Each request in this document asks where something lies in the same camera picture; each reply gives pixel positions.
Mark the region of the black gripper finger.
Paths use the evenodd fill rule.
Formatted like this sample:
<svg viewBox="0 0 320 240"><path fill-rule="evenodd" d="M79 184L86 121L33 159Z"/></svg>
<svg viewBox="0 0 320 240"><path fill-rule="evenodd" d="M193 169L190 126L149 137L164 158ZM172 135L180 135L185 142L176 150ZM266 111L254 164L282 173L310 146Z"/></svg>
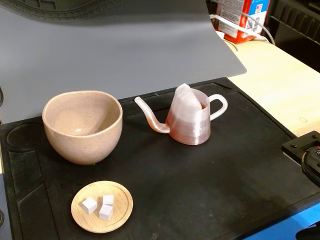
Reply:
<svg viewBox="0 0 320 240"><path fill-rule="evenodd" d="M317 223L296 233L297 240L320 240L320 224Z"/></svg>

